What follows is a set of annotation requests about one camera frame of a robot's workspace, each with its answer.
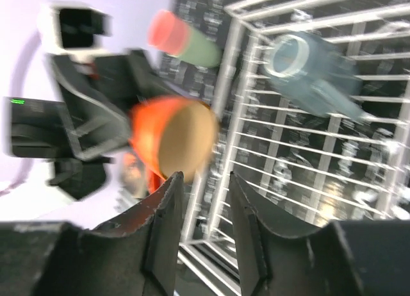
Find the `orange ceramic mug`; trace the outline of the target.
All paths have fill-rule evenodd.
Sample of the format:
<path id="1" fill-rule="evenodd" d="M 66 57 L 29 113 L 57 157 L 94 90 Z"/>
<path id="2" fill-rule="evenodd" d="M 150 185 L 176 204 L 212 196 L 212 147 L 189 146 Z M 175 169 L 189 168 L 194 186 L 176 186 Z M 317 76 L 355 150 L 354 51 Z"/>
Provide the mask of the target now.
<path id="1" fill-rule="evenodd" d="M 219 121 L 198 99 L 163 96 L 137 104 L 131 111 L 130 144 L 145 166 L 166 180 L 182 172 L 193 181 L 211 159 Z"/>

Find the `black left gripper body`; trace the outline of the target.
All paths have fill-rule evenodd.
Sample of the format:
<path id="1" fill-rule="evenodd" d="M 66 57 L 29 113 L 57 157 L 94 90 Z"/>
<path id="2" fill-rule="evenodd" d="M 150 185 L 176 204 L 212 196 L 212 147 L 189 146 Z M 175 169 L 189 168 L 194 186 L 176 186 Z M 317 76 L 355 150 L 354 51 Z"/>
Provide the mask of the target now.
<path id="1" fill-rule="evenodd" d="M 165 95 L 167 86 L 143 49 L 97 56 L 89 64 L 67 54 L 49 54 L 47 60 L 63 99 L 58 112 L 72 152 L 71 159 L 55 161 L 50 184 L 82 199 L 104 184 L 104 164 L 110 162 L 105 155 L 128 146 L 131 108 Z"/>

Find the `grey faceted mug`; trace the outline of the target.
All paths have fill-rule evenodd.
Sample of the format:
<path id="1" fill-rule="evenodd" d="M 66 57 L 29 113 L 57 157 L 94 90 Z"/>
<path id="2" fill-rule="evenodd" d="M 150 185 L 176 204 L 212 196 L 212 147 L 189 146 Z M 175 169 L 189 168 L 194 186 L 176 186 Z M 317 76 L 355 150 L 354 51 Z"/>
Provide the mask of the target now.
<path id="1" fill-rule="evenodd" d="M 263 73 L 275 91 L 317 117 L 340 113 L 355 122 L 366 113 L 352 101 L 362 82 L 356 62 L 338 46 L 307 32 L 278 36 L 264 55 Z"/>

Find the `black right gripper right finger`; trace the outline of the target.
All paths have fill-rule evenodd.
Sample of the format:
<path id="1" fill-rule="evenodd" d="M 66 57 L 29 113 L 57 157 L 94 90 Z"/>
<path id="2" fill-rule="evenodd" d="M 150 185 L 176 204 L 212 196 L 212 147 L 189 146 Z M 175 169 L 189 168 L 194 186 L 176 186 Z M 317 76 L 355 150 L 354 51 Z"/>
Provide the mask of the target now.
<path id="1" fill-rule="evenodd" d="M 408 295 L 409 222 L 333 220 L 316 227 L 229 180 L 243 295 Z"/>

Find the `green plastic cup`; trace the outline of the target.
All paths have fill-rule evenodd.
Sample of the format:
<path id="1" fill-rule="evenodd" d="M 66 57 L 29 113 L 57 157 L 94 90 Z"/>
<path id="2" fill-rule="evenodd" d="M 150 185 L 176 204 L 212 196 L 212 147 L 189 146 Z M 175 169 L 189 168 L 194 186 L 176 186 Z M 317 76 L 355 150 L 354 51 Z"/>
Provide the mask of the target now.
<path id="1" fill-rule="evenodd" d="M 206 68 L 218 67 L 222 60 L 222 50 L 209 40 L 204 33 L 188 27 L 188 40 L 181 54 L 181 61 Z"/>

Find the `pink plastic cup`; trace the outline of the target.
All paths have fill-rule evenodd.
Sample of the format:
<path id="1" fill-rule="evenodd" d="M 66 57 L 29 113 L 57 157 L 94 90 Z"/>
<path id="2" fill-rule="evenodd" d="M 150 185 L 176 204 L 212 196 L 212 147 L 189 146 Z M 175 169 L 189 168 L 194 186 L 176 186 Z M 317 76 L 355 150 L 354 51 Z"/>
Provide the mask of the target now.
<path id="1" fill-rule="evenodd" d="M 179 56 L 188 41 L 188 25 L 168 10 L 159 11 L 148 31 L 148 44 L 171 56 Z"/>

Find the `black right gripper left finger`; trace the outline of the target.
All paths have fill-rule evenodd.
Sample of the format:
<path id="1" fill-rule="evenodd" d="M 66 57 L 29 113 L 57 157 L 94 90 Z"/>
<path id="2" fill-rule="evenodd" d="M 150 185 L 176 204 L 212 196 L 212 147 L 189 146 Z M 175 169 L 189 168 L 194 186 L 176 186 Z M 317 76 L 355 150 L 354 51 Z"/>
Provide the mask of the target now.
<path id="1" fill-rule="evenodd" d="M 172 295 L 184 176 L 93 230 L 67 222 L 1 224 L 2 295 Z"/>

